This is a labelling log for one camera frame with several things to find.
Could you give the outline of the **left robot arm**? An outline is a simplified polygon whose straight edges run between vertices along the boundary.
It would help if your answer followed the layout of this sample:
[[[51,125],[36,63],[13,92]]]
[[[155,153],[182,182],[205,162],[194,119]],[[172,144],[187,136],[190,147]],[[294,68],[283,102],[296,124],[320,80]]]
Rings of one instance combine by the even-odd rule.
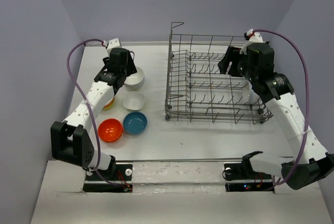
[[[114,156],[104,154],[99,145],[94,146],[89,131],[96,128],[96,118],[103,107],[123,87],[125,80],[137,72],[132,53],[128,49],[113,48],[103,59],[103,67],[95,76],[88,93],[62,122],[51,126],[52,157],[93,170],[105,180],[115,175]]]

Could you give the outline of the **white round bowl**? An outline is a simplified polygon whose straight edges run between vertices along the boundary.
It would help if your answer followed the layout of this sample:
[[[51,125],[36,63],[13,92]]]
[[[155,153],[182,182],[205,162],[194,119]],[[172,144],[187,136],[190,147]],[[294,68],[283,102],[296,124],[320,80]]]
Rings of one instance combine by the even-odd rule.
[[[144,82],[145,73],[140,67],[137,67],[137,72],[127,77],[124,85],[129,89],[137,89],[141,87]]]
[[[260,99],[259,95],[252,89],[252,85],[249,82],[245,82],[242,96],[243,102],[249,105],[255,104]]]

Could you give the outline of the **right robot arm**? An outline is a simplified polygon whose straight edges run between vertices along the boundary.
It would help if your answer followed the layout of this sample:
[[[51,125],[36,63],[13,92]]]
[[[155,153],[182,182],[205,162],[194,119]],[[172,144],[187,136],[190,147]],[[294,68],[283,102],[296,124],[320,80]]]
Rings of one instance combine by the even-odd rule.
[[[293,159],[254,151],[242,158],[240,172],[246,178],[265,173],[282,178],[293,190],[327,177],[333,172],[333,155],[319,142],[298,105],[287,76],[274,70],[274,49],[266,43],[228,47],[218,63],[221,74],[243,77],[273,114],[293,154]]]

